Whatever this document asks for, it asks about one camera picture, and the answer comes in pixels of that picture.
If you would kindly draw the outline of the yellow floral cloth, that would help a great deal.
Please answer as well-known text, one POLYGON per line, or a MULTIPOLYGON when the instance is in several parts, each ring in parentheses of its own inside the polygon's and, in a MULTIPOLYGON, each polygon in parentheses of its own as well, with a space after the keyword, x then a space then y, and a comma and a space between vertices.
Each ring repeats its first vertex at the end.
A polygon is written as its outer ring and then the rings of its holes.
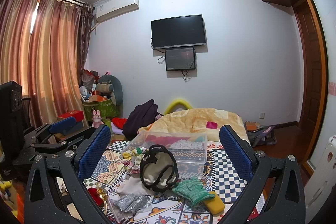
POLYGON ((127 161, 131 161, 133 157, 143 157, 143 154, 146 152, 145 147, 135 147, 134 149, 127 150, 123 152, 121 155, 123 159, 127 161))

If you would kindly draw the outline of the black and cream fabric pouch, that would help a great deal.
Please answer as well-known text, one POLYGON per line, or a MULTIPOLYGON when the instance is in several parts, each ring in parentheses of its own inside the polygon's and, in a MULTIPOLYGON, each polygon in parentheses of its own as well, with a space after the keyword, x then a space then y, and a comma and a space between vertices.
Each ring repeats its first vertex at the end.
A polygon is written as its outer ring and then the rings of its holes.
POLYGON ((178 182, 177 162, 165 146, 154 144, 141 160, 139 176, 147 189, 165 192, 178 182))

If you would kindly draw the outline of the grey speckled cloth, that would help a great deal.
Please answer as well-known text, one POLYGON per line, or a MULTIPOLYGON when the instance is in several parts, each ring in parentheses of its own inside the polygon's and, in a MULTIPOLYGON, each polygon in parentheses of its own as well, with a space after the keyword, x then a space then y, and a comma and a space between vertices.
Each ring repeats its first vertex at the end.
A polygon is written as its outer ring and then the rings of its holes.
POLYGON ((123 219, 133 217, 139 211, 151 209, 152 196, 139 196, 136 194, 127 194, 118 196, 116 194, 108 195, 109 208, 120 223, 123 219))

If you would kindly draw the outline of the red and gold ornament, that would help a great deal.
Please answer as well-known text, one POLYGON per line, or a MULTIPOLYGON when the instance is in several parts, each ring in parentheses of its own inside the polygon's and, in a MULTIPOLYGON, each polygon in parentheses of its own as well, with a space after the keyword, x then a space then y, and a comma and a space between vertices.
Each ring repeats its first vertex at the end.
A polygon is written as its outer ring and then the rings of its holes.
POLYGON ((108 212, 108 196, 103 188, 100 187, 99 183, 96 184, 96 187, 88 188, 88 192, 96 204, 100 208, 104 208, 103 212, 107 215, 108 212))

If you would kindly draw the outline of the red gift box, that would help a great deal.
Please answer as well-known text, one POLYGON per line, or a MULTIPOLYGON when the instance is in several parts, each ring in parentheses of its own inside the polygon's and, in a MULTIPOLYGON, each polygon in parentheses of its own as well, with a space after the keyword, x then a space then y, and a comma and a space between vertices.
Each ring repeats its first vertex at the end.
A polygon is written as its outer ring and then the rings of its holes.
POLYGON ((84 113, 81 110, 72 110, 71 112, 67 112, 64 114, 60 114, 57 119, 63 120, 67 118, 74 118, 76 123, 81 122, 84 119, 84 113))

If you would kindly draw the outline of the pink bunny doll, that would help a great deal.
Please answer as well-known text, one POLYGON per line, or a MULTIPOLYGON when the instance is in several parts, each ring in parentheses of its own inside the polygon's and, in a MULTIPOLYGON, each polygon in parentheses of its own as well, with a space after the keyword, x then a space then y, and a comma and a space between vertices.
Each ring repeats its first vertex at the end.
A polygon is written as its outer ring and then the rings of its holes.
POLYGON ((102 124, 104 124, 104 122, 102 121, 102 117, 100 115, 100 110, 93 110, 93 113, 92 113, 92 127, 98 128, 102 124))

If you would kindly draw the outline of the beige yellow fleece blanket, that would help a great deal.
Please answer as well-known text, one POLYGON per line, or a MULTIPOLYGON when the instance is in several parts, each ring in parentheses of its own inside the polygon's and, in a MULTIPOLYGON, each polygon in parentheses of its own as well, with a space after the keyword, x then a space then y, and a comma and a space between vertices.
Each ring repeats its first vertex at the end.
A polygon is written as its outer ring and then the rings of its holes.
POLYGON ((219 141, 219 130, 224 125, 230 125, 241 139, 249 141, 239 115, 213 108, 188 109, 166 114, 154 123, 139 128, 138 132, 205 133, 208 140, 219 141))

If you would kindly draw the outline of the clear plastic storage box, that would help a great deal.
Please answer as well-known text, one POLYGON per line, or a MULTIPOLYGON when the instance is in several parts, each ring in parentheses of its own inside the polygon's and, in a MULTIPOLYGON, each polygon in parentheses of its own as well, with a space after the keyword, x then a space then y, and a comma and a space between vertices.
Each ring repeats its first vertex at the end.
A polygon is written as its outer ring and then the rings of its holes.
POLYGON ((121 152, 136 148, 149 148, 160 144, 170 151, 176 162, 179 178, 202 178, 207 162, 207 135, 205 133, 139 133, 121 152))

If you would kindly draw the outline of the white cloth on bed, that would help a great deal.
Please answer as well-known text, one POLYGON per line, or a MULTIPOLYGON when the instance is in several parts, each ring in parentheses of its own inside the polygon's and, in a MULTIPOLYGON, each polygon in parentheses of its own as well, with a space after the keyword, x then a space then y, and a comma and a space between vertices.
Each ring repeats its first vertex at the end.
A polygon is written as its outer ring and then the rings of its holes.
POLYGON ((128 194, 134 194, 137 196, 153 196, 154 192, 147 189, 142 183, 139 176, 130 176, 126 181, 121 182, 117 188, 119 195, 126 196, 128 194))

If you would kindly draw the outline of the grey plush toy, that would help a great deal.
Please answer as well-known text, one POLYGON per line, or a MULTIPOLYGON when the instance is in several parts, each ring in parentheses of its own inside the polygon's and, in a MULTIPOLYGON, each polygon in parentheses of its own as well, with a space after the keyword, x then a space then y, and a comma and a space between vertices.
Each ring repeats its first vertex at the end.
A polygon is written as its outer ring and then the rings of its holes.
POLYGON ((122 85, 120 80, 112 75, 103 75, 98 79, 96 90, 104 96, 110 96, 116 106, 123 102, 122 85))

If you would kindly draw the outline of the green knitted glove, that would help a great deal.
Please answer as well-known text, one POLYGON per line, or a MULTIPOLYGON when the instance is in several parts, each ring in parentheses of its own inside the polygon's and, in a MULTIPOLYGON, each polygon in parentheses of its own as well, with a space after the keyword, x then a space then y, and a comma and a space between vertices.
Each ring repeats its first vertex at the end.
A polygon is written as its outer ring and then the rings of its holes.
POLYGON ((199 205, 203 201, 212 200, 215 197, 213 193, 203 188, 201 180, 197 177, 177 182, 171 190, 174 194, 189 200, 192 207, 199 205))

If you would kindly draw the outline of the pink orange curtain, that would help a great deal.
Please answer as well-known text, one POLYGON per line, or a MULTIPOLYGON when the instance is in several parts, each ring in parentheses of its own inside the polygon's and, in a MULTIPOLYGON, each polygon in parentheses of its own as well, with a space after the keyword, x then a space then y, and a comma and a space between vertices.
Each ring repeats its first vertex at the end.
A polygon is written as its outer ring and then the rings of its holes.
POLYGON ((64 0, 1 0, 1 83, 15 81, 30 97, 39 127, 82 110, 79 82, 93 7, 64 0))

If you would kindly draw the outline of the brown wooden door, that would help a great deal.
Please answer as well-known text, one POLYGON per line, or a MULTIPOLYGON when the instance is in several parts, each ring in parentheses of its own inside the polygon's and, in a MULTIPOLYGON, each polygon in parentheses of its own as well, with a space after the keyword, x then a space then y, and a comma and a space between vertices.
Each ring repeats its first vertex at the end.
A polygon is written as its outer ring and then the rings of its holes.
POLYGON ((304 64, 303 102, 299 125, 310 137, 302 164, 311 173, 313 168, 309 160, 321 132, 326 108, 326 44, 314 1, 300 0, 293 9, 301 38, 304 64))

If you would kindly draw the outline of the white air conditioner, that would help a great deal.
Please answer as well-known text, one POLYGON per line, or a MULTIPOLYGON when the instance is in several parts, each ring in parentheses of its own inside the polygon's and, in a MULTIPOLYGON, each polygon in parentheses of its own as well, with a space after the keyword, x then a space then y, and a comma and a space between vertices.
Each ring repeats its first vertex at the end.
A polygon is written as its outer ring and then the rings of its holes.
POLYGON ((96 3, 96 19, 98 22, 104 22, 137 11, 139 7, 139 0, 102 0, 96 3))

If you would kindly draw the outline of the black wall television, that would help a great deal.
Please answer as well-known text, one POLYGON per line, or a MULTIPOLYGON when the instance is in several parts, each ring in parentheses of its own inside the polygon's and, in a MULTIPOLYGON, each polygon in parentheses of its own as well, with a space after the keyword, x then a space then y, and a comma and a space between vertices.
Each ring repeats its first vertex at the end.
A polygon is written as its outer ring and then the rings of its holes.
POLYGON ((151 43, 154 50, 205 46, 203 16, 199 14, 152 20, 151 43))

